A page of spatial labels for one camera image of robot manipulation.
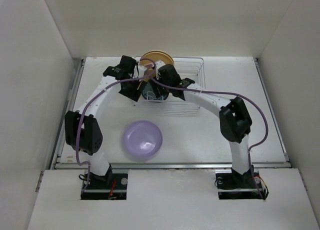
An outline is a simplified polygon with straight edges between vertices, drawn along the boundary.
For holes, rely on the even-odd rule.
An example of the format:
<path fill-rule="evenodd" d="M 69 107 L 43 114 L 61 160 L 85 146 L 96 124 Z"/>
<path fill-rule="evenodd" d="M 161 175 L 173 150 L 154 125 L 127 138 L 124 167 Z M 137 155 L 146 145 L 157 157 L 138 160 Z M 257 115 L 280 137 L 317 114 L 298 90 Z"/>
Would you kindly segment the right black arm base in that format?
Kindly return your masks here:
<path fill-rule="evenodd" d="M 216 172 L 216 180 L 219 200 L 266 200 L 269 189 L 265 185 L 258 172 L 238 175 L 231 172 Z"/>

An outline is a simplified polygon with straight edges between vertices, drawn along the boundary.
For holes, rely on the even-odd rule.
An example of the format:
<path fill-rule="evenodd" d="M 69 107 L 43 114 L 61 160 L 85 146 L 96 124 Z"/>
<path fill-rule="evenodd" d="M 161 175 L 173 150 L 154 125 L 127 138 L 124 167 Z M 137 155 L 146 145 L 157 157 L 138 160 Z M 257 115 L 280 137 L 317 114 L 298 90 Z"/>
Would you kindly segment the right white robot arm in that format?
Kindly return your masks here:
<path fill-rule="evenodd" d="M 222 98 L 207 91 L 194 80 L 181 78 L 172 64 L 160 68 L 149 65 L 143 77 L 147 82 L 153 82 L 158 92 L 170 92 L 174 97 L 196 104 L 218 117 L 220 132 L 230 146 L 232 183 L 237 188 L 248 184 L 252 177 L 249 154 L 252 119 L 243 98 Z"/>

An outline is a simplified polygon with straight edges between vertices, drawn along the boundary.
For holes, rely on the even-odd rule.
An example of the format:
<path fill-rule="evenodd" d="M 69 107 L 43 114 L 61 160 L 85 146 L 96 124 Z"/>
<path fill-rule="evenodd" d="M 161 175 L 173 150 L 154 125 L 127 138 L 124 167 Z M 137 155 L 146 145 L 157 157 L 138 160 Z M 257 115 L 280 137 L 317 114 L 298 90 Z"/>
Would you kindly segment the purple plastic plate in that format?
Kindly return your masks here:
<path fill-rule="evenodd" d="M 121 137 L 124 151 L 135 161 L 153 158 L 161 149 L 163 140 L 160 128 L 148 120 L 130 123 Z"/>

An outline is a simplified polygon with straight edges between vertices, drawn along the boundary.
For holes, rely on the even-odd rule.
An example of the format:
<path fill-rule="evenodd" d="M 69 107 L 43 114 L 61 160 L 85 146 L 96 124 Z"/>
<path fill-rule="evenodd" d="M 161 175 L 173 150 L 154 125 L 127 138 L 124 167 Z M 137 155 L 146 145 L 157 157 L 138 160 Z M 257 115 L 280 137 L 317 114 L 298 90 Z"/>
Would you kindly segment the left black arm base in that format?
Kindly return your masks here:
<path fill-rule="evenodd" d="M 89 174 L 89 181 L 87 173 L 80 174 L 78 177 L 82 180 L 81 200 L 117 201 L 127 199 L 128 171 L 113 170 L 107 180 L 93 173 Z"/>

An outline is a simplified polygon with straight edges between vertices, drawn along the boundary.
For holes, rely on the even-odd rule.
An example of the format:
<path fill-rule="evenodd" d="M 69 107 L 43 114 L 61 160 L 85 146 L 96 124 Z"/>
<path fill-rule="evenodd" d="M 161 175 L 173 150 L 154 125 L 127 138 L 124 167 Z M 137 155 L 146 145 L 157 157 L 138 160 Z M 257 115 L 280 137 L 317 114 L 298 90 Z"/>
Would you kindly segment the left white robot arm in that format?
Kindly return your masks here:
<path fill-rule="evenodd" d="M 103 189 L 111 185 L 112 167 L 106 153 L 100 149 L 103 134 L 98 119 L 117 94 L 138 101 L 141 81 L 134 78 L 137 68 L 138 62 L 134 58 L 123 55 L 118 65 L 106 68 L 98 86 L 85 103 L 75 111 L 69 110 L 64 116 L 66 144 L 76 151 L 78 164 L 88 166 L 84 178 L 88 183 L 94 181 Z"/>

